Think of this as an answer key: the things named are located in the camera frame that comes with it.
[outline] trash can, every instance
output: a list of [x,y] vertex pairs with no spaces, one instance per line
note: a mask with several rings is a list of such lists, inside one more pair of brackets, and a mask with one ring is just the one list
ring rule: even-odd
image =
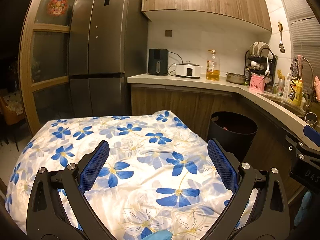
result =
[[242,114],[215,112],[211,115],[207,142],[216,138],[226,152],[243,162],[257,130],[257,124]]

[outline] pink basket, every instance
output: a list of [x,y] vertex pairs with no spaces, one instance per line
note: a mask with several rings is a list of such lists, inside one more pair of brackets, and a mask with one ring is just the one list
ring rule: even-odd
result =
[[263,80],[263,77],[252,75],[250,80],[250,89],[255,89],[259,91],[264,90],[265,81]]

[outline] lower cabinet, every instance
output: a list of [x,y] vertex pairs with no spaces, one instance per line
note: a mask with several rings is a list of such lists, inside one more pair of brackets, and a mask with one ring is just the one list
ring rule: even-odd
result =
[[232,111],[243,114],[258,126],[258,132],[244,161],[259,170],[269,171],[276,167],[281,175],[288,201],[303,189],[300,183],[289,176],[295,156],[279,142],[277,130],[283,125],[241,95],[216,90],[132,84],[131,103],[132,115],[148,115],[161,110],[171,110],[204,140],[212,113]]

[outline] floor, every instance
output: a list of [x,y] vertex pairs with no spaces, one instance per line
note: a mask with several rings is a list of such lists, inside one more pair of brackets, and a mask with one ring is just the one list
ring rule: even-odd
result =
[[26,123],[20,126],[16,130],[15,134],[19,151],[17,151],[17,147],[12,135],[7,136],[9,144],[6,144],[3,138],[1,139],[2,146],[0,145],[0,178],[6,185],[8,185],[11,173],[22,150],[32,138]]

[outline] orange chair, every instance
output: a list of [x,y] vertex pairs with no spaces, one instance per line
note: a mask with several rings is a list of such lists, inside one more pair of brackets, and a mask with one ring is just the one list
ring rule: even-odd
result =
[[0,96],[0,107],[4,116],[5,123],[8,125],[12,132],[14,142],[16,143],[17,150],[19,151],[16,136],[14,134],[14,125],[25,119],[24,113],[17,115],[16,112],[11,111],[7,108],[7,103],[4,101],[3,97]]

